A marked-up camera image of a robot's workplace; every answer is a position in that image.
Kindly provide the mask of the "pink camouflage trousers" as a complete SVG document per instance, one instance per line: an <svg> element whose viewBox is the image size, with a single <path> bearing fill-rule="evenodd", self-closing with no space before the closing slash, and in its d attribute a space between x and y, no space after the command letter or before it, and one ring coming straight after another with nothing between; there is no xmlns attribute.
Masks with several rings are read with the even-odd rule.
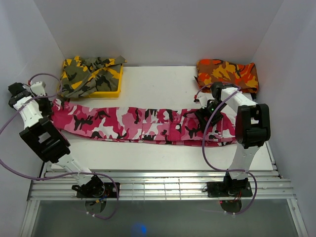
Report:
<svg viewBox="0 0 316 237"><path fill-rule="evenodd" d="M229 113L204 138L194 109L90 108L55 99L52 110L55 127L91 140L196 147L236 143L235 116Z"/></svg>

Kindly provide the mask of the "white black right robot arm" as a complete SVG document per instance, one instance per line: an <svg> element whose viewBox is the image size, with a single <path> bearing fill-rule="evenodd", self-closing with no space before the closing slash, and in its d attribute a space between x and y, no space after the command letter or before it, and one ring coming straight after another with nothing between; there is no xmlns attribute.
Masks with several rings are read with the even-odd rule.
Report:
<svg viewBox="0 0 316 237"><path fill-rule="evenodd" d="M236 113L235 138L237 149L230 167L224 170L221 182L207 182L206 191L210 198L256 196L251 189L248 177L249 168L258 150L271 137L270 112L267 104L258 104L248 99L237 85L227 82L214 82L207 85L213 100L195 94L194 101L201 108L195 115L201 126L202 145L206 144L209 127L216 125L223 117L221 111L229 106Z"/></svg>

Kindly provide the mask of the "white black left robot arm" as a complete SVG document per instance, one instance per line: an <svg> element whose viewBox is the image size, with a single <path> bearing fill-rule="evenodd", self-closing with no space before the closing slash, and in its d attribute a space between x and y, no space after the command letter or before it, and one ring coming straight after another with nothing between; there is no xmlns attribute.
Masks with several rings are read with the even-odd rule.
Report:
<svg viewBox="0 0 316 237"><path fill-rule="evenodd" d="M104 183L97 175L80 165L71 155L70 143L51 121L52 102L48 99L44 82L26 85L15 82L8 87L9 106L19 111L24 130L22 140L43 161L54 163L71 175L77 184L72 189L85 198L98 198L105 193Z"/></svg>

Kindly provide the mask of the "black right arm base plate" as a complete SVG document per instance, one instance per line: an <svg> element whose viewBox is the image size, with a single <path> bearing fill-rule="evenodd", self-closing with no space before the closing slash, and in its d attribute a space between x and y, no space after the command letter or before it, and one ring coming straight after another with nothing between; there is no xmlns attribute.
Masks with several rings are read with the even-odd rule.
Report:
<svg viewBox="0 0 316 237"><path fill-rule="evenodd" d="M247 182L241 186L228 186L224 182L207 182L206 191L209 198L221 198L221 197L252 197L253 192L251 185Z"/></svg>

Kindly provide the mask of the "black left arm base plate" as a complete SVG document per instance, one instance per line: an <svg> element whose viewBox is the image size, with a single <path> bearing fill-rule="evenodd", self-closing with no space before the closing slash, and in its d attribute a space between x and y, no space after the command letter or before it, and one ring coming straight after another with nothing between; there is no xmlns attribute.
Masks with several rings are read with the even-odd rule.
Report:
<svg viewBox="0 0 316 237"><path fill-rule="evenodd" d="M77 198L117 198L117 191L120 191L120 183L116 182L116 185L114 185L112 182L101 182L95 186L92 184L72 185L72 190L76 191Z"/></svg>

